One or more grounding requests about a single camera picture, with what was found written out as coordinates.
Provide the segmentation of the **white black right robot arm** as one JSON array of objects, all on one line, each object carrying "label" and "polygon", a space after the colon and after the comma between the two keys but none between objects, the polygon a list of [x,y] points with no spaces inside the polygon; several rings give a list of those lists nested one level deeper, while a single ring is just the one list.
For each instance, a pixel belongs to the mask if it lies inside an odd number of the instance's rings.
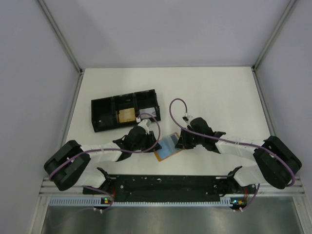
[{"label": "white black right robot arm", "polygon": [[278,137],[250,140],[213,131],[201,117],[185,116],[183,120],[187,126],[181,128],[176,148],[193,149],[201,145],[210,152],[253,162],[251,166],[239,165],[228,173],[227,185],[231,192],[239,193],[246,186],[265,182],[277,189],[294,184],[302,163]]}]

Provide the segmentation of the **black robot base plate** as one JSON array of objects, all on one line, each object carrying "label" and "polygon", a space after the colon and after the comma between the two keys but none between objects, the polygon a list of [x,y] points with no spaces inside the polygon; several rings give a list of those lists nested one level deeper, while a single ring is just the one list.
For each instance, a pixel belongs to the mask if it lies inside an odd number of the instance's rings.
[{"label": "black robot base plate", "polygon": [[110,175],[101,190],[116,202],[211,202],[230,194],[253,194],[233,177],[210,175]]}]

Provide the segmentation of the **gold VIP credit card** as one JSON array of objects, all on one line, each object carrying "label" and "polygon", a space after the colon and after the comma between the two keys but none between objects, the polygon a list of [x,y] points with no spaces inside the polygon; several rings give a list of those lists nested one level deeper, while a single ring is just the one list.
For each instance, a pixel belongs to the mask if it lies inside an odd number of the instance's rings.
[{"label": "gold VIP credit card", "polygon": [[119,123],[126,123],[136,120],[136,113],[134,108],[119,110],[117,115]]}]

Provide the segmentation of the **yellow leather card holder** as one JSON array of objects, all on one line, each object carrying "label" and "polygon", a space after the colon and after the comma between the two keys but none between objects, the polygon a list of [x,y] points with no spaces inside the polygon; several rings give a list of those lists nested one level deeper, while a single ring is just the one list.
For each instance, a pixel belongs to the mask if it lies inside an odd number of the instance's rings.
[{"label": "yellow leather card holder", "polygon": [[182,151],[180,148],[176,148],[176,144],[179,140],[179,134],[173,133],[169,136],[164,137],[158,143],[161,146],[161,149],[154,152],[157,160],[159,162],[179,153]]}]

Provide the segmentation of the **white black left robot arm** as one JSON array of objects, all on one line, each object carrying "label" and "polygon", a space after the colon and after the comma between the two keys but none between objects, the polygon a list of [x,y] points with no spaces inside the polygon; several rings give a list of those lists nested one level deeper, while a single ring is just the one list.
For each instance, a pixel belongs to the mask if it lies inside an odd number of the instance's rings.
[{"label": "white black left robot arm", "polygon": [[121,162],[133,154],[154,152],[161,148],[159,138],[153,131],[135,126],[122,138],[103,145],[80,145],[70,140],[46,161],[43,168],[60,191],[73,186],[89,186],[103,194],[109,191],[111,182],[99,165]]}]

